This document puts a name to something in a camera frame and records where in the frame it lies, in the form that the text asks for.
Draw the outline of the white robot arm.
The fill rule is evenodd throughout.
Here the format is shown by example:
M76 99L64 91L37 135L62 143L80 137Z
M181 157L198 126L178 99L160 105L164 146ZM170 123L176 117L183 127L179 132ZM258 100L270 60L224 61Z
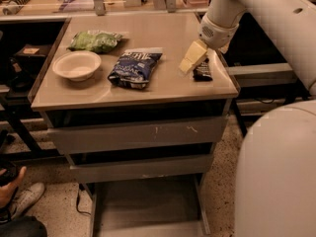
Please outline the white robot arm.
M257 66L254 86L298 80L309 100L279 106L248 129L238 155L234 237L316 237L316 7L310 0L211 0L180 70L228 44L252 15L284 58Z

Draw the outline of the person's hand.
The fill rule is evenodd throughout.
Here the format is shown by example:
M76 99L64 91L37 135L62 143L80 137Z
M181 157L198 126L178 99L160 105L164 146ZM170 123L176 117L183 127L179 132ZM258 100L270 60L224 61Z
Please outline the person's hand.
M23 182L27 173L27 167L23 166L19 172L18 177L7 184L6 186L0 187L0 208L5 207L14 195L14 192Z

